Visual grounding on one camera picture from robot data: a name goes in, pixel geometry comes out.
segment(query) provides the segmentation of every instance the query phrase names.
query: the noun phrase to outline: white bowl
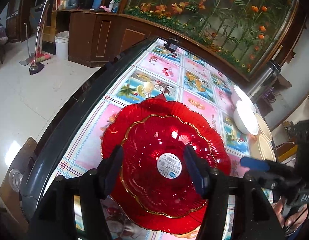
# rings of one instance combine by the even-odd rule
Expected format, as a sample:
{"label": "white bowl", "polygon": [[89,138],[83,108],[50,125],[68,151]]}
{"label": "white bowl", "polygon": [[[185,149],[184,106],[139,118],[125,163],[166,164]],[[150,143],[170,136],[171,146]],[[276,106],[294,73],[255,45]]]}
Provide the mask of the white bowl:
{"label": "white bowl", "polygon": [[250,144],[250,155],[259,160],[276,161],[272,146],[263,134],[258,135],[258,139]]}
{"label": "white bowl", "polygon": [[234,91],[231,94],[231,101],[234,105],[236,105],[238,100],[245,102],[254,113],[256,112],[256,108],[251,102],[249,96],[247,96],[240,87],[234,85]]}
{"label": "white bowl", "polygon": [[259,126],[259,133],[262,133],[267,138],[267,140],[271,142],[272,134],[265,120],[258,113],[255,113],[255,116],[258,122],[258,126]]}
{"label": "white bowl", "polygon": [[259,128],[256,116],[249,106],[241,100],[236,103],[234,121],[240,132],[251,133],[252,135],[258,134]]}

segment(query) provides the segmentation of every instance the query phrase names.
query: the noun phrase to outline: beige bowl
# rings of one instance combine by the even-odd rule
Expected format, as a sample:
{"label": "beige bowl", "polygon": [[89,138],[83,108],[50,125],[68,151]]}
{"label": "beige bowl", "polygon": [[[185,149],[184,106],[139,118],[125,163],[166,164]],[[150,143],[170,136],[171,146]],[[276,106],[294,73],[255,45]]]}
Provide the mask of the beige bowl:
{"label": "beige bowl", "polygon": [[275,153],[270,142],[263,135],[257,135],[258,139],[250,145],[251,157],[259,160],[276,161]]}
{"label": "beige bowl", "polygon": [[272,134],[270,132],[270,129],[268,127],[268,125],[266,124],[265,120],[262,118],[262,116],[260,114],[255,113],[257,122],[258,122],[258,126],[259,126],[259,134],[263,134],[268,141],[272,141]]}

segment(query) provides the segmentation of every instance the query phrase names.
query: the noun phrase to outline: gold rim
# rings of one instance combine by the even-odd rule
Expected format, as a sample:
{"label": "gold rim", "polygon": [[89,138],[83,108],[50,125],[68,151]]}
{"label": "gold rim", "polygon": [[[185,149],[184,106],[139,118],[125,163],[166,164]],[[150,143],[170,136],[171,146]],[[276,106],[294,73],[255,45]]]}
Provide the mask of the gold rim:
{"label": "gold rim", "polygon": [[[197,129],[197,127],[195,127],[195,126],[194,126],[193,124],[191,124],[191,123],[183,122],[179,117],[177,117],[177,116],[175,116],[175,115],[160,116],[160,115],[157,115],[157,114],[151,114],[151,115],[149,115],[148,117],[144,118],[144,119],[141,120],[141,121],[136,121],[136,122],[134,122],[130,127],[128,127],[128,129],[127,129],[127,131],[126,131],[126,133],[125,133],[125,136],[124,136],[123,140],[121,141],[121,146],[123,146],[124,143],[127,141],[127,139],[128,139],[128,134],[129,134],[130,130],[132,129],[132,127],[134,127],[134,126],[137,125],[137,124],[144,123],[146,120],[148,120],[148,119],[151,118],[151,117],[160,117],[160,118],[163,118],[163,119],[164,119],[164,118],[167,118],[167,117],[174,117],[174,118],[178,119],[180,122],[182,122],[183,124],[187,124],[187,125],[191,126],[192,128],[194,128],[195,131],[197,132],[198,136],[201,137],[202,139],[204,139],[204,140],[208,143],[210,155],[213,157],[215,163],[217,163],[215,157],[211,154],[212,150],[211,150],[210,143],[208,142],[208,140],[207,140],[205,137],[203,137],[203,136],[200,134],[200,132],[199,132],[199,130]],[[182,218],[182,217],[187,216],[187,215],[188,215],[189,213],[191,213],[191,212],[198,211],[199,209],[203,208],[203,207],[206,205],[206,202],[205,202],[205,203],[203,203],[200,207],[197,207],[197,208],[195,208],[195,209],[190,209],[190,210],[187,212],[187,214],[185,214],[185,215],[183,215],[183,216],[179,216],[179,217],[170,216],[170,215],[168,215],[168,214],[166,214],[166,213],[164,213],[164,212],[154,212],[154,211],[149,210],[148,208],[146,208],[146,207],[141,203],[141,201],[138,199],[138,197],[137,197],[135,194],[133,194],[133,193],[130,191],[129,187],[126,185],[126,183],[125,183],[125,181],[124,181],[124,179],[123,179],[123,165],[121,166],[120,180],[121,180],[121,183],[123,184],[125,190],[126,190],[131,196],[133,196],[133,197],[136,199],[136,201],[140,204],[140,206],[141,206],[146,212],[148,212],[148,213],[150,213],[150,214],[153,214],[153,215],[164,215],[164,216],[166,216],[166,217],[168,217],[168,218]]]}
{"label": "gold rim", "polygon": [[[123,207],[111,196],[111,194],[109,195],[109,197],[124,211]],[[144,228],[146,230],[151,230],[151,231],[159,231],[159,232],[163,232],[165,234],[169,234],[169,235],[174,235],[174,236],[181,236],[181,235],[185,235],[185,234],[188,234],[188,233],[191,233],[192,231],[194,231],[196,228],[194,228],[193,230],[187,232],[187,233],[182,233],[182,234],[174,234],[174,233],[168,233],[168,232],[165,232],[165,231],[162,231],[162,230],[154,230],[154,229],[150,229],[150,228],[146,228],[146,227],[143,227],[141,226],[140,224],[136,223],[133,219],[131,219],[126,213],[124,213],[124,215],[130,219],[133,223],[135,223],[136,225],[140,226],[141,228]]]}

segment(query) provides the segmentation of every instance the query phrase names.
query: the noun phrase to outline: wooden cabinet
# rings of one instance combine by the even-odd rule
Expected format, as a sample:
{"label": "wooden cabinet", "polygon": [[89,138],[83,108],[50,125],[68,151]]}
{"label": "wooden cabinet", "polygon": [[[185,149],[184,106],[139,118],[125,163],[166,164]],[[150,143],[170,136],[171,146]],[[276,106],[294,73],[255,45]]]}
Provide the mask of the wooden cabinet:
{"label": "wooden cabinet", "polygon": [[[292,30],[294,26],[302,29],[305,17],[302,11],[300,14],[300,17],[294,19]],[[290,40],[290,34],[287,34],[285,40]],[[207,61],[242,88],[254,82],[262,70],[258,69],[248,78],[225,59],[211,53],[204,45],[167,27],[126,14],[94,13],[89,10],[71,11],[69,60],[89,67],[102,66],[123,50],[149,36],[158,36],[165,40],[170,37],[178,39],[180,47]]]}
{"label": "wooden cabinet", "polygon": [[99,67],[139,41],[151,31],[115,14],[72,12],[68,59]]}

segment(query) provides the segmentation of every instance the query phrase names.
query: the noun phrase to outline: cabinet door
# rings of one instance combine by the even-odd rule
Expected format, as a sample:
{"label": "cabinet door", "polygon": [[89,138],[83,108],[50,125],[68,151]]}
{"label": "cabinet door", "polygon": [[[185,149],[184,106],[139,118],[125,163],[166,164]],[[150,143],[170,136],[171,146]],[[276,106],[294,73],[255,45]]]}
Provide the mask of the cabinet door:
{"label": "cabinet door", "polygon": [[69,60],[87,65],[91,61],[95,14],[71,13],[69,26]]}
{"label": "cabinet door", "polygon": [[142,41],[145,38],[148,38],[151,34],[151,27],[147,27],[147,25],[130,20],[124,19],[126,24],[124,24],[124,28],[122,30],[122,40],[120,44],[120,52],[125,49],[131,47],[132,45]]}
{"label": "cabinet door", "polygon": [[114,15],[97,15],[93,30],[92,61],[107,62],[118,54],[116,46],[112,45],[114,32],[118,28],[117,19]]}

